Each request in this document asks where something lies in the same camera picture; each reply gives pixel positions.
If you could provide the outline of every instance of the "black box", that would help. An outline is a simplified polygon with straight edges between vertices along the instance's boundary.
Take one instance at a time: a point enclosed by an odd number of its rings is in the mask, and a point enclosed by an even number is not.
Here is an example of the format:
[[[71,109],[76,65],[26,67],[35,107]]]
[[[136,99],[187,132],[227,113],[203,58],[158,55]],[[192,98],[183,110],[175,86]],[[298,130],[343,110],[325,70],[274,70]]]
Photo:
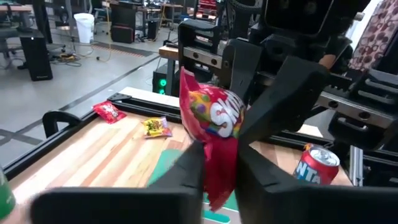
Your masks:
[[[51,80],[53,76],[44,36],[40,31],[32,30],[19,33],[19,39],[32,81]]]
[[[112,26],[111,37],[114,42],[131,44],[135,41],[136,31],[130,27]]]
[[[147,33],[147,38],[148,39],[150,39],[150,40],[156,39],[157,24],[158,24],[158,20],[157,19],[148,21],[148,33]]]
[[[162,86],[161,80],[166,80],[167,63],[153,72],[152,77],[152,92],[163,94],[166,91],[166,86]],[[172,86],[172,96],[178,97],[180,95],[180,71],[174,73],[173,82],[166,85]]]

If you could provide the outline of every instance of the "green bottle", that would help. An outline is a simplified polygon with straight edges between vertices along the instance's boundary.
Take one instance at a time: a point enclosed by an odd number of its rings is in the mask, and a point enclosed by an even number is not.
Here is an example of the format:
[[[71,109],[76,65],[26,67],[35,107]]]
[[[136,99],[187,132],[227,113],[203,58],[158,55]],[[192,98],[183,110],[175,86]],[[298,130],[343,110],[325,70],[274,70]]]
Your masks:
[[[14,194],[4,172],[0,167],[0,220],[5,219],[14,209],[16,204]]]

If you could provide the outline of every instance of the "red can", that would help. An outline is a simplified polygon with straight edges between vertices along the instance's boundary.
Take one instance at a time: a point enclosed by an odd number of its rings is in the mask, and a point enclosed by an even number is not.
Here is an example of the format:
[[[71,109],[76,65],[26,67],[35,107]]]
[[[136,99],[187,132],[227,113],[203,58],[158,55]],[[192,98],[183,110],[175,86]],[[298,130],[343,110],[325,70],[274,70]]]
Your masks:
[[[321,146],[307,144],[293,176],[298,180],[329,185],[338,173],[340,160]]]

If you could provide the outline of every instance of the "yellow snack packet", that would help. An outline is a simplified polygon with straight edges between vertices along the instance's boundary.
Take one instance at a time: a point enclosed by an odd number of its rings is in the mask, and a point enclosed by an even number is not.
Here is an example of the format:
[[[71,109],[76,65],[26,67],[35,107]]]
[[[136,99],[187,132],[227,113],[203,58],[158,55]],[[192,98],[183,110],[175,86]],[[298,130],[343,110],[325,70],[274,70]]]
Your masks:
[[[142,123],[145,126],[145,138],[173,136],[172,131],[167,124],[166,117],[149,118]]]

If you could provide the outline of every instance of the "red candy bag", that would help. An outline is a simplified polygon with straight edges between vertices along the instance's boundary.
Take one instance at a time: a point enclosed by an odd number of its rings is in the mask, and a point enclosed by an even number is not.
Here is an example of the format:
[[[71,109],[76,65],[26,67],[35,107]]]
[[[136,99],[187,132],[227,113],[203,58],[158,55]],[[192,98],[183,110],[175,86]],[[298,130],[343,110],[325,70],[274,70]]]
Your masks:
[[[98,103],[93,107],[95,113],[98,113],[108,124],[113,124],[126,117],[126,114],[120,112],[111,102],[105,101]]]
[[[236,184],[238,134],[245,106],[229,90],[198,84],[192,72],[180,72],[182,123],[205,143],[205,192],[212,211],[221,208]]]

